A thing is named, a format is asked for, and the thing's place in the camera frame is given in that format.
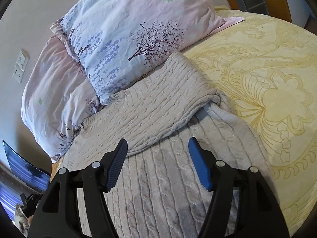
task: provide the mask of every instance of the person's hand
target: person's hand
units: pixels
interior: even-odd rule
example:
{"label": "person's hand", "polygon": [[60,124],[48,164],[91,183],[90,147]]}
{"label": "person's hand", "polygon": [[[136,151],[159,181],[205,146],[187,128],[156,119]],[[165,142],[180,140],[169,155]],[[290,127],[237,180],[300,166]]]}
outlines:
{"label": "person's hand", "polygon": [[28,224],[29,224],[29,226],[31,225],[32,220],[33,220],[33,216],[30,216],[30,217],[28,218]]}

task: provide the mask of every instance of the pillowcase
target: pillowcase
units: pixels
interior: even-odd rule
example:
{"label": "pillowcase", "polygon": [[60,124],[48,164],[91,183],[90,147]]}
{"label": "pillowcase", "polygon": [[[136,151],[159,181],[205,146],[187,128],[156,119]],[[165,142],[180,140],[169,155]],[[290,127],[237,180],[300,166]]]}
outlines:
{"label": "pillowcase", "polygon": [[25,86],[21,117],[52,162],[67,151],[83,120],[99,109],[85,69],[58,37],[51,37]]}
{"label": "pillowcase", "polygon": [[217,16],[210,6],[212,0],[80,0],[50,29],[107,104],[171,53],[243,20]]}

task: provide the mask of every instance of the blue gripper pad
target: blue gripper pad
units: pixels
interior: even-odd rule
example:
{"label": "blue gripper pad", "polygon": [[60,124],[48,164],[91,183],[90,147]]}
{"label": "blue gripper pad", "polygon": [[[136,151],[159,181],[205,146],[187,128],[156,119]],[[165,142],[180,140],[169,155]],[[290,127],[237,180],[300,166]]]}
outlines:
{"label": "blue gripper pad", "polygon": [[117,153],[114,159],[112,160],[107,175],[106,188],[109,191],[116,185],[123,166],[123,162],[126,159],[126,154],[128,153],[128,143],[126,142],[126,140],[120,140],[119,144],[115,149],[115,152]]}
{"label": "blue gripper pad", "polygon": [[197,142],[196,138],[192,137],[188,141],[188,151],[191,155],[191,160],[195,166],[198,178],[202,186],[204,186],[207,190],[210,190],[212,187],[212,183],[210,180],[210,170],[207,167],[205,160],[202,158],[200,153],[201,147]]}

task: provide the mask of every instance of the silver screw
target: silver screw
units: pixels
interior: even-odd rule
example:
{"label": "silver screw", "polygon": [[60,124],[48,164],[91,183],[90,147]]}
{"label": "silver screw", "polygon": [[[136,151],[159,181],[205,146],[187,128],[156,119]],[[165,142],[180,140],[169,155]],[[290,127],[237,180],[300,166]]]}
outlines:
{"label": "silver screw", "polygon": [[257,173],[259,170],[255,166],[251,166],[250,171],[253,173]]}
{"label": "silver screw", "polygon": [[223,166],[225,166],[225,163],[222,160],[217,160],[216,165],[219,167],[223,167]]}
{"label": "silver screw", "polygon": [[63,167],[63,168],[61,168],[61,169],[58,170],[58,173],[59,173],[60,175],[63,175],[64,173],[66,173],[66,171],[67,171],[67,169],[66,169],[65,167]]}
{"label": "silver screw", "polygon": [[100,166],[100,162],[96,161],[91,164],[92,168],[98,168]]}

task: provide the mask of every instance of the beige sweater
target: beige sweater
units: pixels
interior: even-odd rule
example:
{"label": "beige sweater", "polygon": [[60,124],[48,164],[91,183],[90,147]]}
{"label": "beige sweater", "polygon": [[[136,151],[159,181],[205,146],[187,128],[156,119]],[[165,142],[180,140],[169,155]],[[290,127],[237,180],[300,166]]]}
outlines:
{"label": "beige sweater", "polygon": [[[188,153],[195,136],[204,149],[232,167],[259,168],[272,186],[257,134],[230,111],[228,98],[210,89],[181,53],[131,88],[113,96],[88,118],[61,167],[85,168],[128,141],[128,158],[117,185],[105,194],[119,237],[197,237],[212,193],[200,184]],[[237,192],[228,232],[234,229]],[[79,192],[85,234],[90,234]]]}

